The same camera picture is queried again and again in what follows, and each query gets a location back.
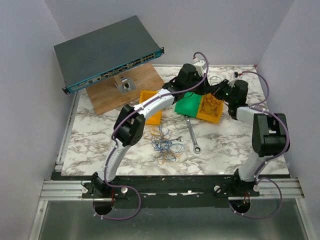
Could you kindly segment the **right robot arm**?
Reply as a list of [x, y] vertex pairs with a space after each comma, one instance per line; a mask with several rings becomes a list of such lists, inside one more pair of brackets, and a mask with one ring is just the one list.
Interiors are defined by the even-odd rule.
[[231, 118], [252, 126], [252, 152], [245, 164], [237, 170], [239, 178], [230, 183], [230, 191], [236, 196], [247, 192], [247, 182], [257, 181], [267, 164], [290, 148], [286, 116], [248, 105], [247, 94], [248, 83], [244, 80], [236, 80], [233, 85], [223, 80], [212, 94], [227, 103]]

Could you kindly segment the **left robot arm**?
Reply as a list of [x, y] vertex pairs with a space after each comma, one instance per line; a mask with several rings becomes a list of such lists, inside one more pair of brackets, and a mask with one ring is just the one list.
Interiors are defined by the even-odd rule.
[[165, 83], [154, 96], [135, 106], [128, 104], [123, 106], [111, 134], [112, 149], [106, 157], [103, 169], [92, 175], [93, 191], [101, 198], [110, 194], [109, 182], [115, 178], [117, 169], [129, 148], [142, 138], [145, 123], [150, 117], [181, 100], [187, 92], [200, 96], [214, 94], [225, 83], [223, 80], [211, 85], [207, 69], [185, 63], [178, 75]]

